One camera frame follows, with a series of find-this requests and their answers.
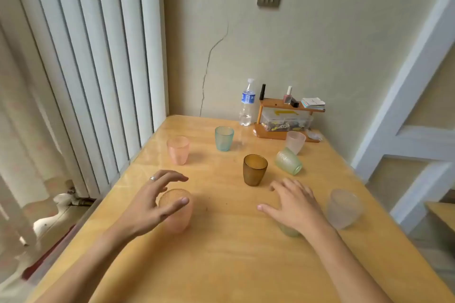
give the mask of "forearm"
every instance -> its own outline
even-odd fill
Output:
[[[111,227],[36,303],[88,302],[105,272],[128,241],[124,234]]]
[[[343,303],[392,301],[330,226],[310,241]]]

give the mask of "bottle label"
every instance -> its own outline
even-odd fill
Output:
[[[242,102],[245,104],[253,104],[254,98],[256,95],[248,95],[247,93],[242,93]]]

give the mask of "brown cup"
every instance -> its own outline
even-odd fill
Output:
[[[257,186],[261,183],[267,170],[267,160],[259,155],[247,155],[243,159],[243,180],[248,186]]]

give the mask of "crack in wall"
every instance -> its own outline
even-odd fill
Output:
[[[224,34],[224,36],[222,38],[220,38],[217,43],[215,43],[213,45],[213,47],[210,49],[210,51],[208,52],[208,58],[207,58],[207,66],[205,68],[205,74],[204,74],[204,79],[202,80],[202,101],[201,101],[201,110],[199,111],[199,116],[202,115],[202,106],[204,105],[204,99],[205,99],[205,94],[204,94],[204,85],[205,85],[205,78],[207,77],[207,73],[208,73],[208,64],[210,63],[210,56],[212,55],[212,50],[215,49],[216,46],[218,46],[220,44],[221,41],[223,41],[226,36],[228,35],[229,33],[229,23],[227,23],[227,29],[226,29],[226,34]]]

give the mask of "white door frame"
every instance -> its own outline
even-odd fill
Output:
[[[436,0],[351,163],[367,182],[383,156],[436,161],[390,212],[406,233],[425,216],[423,202],[439,201],[455,183],[455,131],[403,127],[454,42],[455,0]]]

